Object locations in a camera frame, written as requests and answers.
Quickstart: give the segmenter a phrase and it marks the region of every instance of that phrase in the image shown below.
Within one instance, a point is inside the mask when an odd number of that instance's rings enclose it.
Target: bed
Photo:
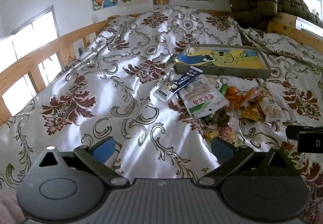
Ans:
[[[113,169],[130,181],[197,180],[219,166],[204,139],[212,129],[190,118],[177,96],[163,103],[152,93],[178,77],[174,57],[187,44],[257,46],[271,66],[269,79],[209,79],[217,88],[228,83],[241,92],[259,84],[270,89],[287,121],[252,122],[238,116],[238,134],[256,151],[279,146],[291,158],[311,192],[302,218],[312,223],[323,201],[323,158],[298,153],[297,142],[286,138],[285,128],[323,125],[323,43],[279,19],[269,23],[268,31],[243,29],[230,12],[165,6],[111,17],[33,51],[0,74],[1,95],[26,73],[38,93],[15,116],[0,98],[0,188],[17,189],[47,146],[70,151],[106,136],[117,143]],[[91,33],[96,34],[92,43]],[[79,39],[86,50],[76,60],[73,43]],[[62,66],[75,61],[45,88],[37,66],[53,53],[58,53]]]

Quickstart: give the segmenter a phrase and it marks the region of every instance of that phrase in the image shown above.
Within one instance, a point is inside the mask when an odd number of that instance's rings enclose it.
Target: bedsheet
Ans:
[[[322,126],[323,56],[287,36],[243,29],[228,16],[212,17],[186,6],[165,6],[138,17],[112,20],[73,67],[50,83],[0,127],[0,188],[17,189],[47,146],[71,151],[106,136],[116,140],[113,169],[135,177],[193,178],[219,166],[205,145],[212,129],[190,118],[174,96],[153,92],[176,75],[174,57],[187,44],[256,46],[271,66],[269,79],[212,76],[214,85],[246,92],[266,85],[285,113],[284,122],[252,122],[238,116],[240,140],[256,151],[279,146],[311,192],[302,218],[312,223],[323,200],[322,156],[300,154],[288,140],[290,124]]]

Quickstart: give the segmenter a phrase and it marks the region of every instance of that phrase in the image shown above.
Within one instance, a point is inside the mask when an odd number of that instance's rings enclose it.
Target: white and green package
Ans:
[[[227,106],[229,101],[208,81],[204,75],[179,91],[188,113],[193,118],[207,116]]]

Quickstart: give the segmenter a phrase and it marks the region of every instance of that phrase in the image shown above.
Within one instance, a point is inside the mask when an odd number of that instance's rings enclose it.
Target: wall socket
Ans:
[[[97,23],[99,21],[99,18],[98,18],[97,14],[91,15],[91,19],[92,19],[93,23]]]

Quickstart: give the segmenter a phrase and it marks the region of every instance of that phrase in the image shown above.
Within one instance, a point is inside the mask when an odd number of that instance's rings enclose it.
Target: ribbed gray surface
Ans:
[[[114,190],[102,207],[73,224],[245,224],[217,193],[195,187],[189,179],[137,179],[127,189]],[[299,219],[286,224],[302,224]]]

